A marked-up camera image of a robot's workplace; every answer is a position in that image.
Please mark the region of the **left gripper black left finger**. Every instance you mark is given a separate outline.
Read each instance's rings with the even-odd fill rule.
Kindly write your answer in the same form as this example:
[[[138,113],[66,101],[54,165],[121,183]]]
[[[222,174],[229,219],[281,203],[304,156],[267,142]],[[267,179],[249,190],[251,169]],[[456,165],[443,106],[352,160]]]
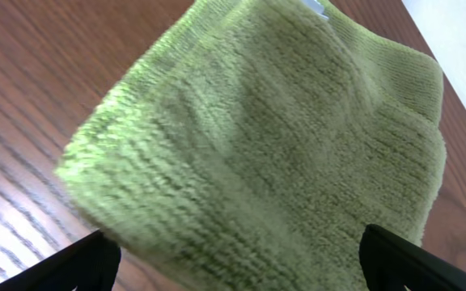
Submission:
[[[95,231],[0,283],[0,291],[111,291],[121,249]]]

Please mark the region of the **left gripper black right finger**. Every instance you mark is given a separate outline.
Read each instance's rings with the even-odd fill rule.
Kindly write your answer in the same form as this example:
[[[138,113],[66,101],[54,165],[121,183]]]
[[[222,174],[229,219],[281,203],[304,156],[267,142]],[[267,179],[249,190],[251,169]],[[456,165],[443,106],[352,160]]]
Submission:
[[[358,253],[370,291],[466,291],[466,272],[381,226],[366,226]]]

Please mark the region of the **green cloth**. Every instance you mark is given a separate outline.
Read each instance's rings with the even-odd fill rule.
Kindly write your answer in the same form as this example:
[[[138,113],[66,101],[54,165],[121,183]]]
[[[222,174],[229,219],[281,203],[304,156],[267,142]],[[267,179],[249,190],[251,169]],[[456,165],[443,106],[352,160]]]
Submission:
[[[323,6],[195,2],[65,148],[79,212],[189,289],[365,289],[366,225],[422,240],[443,72]]]

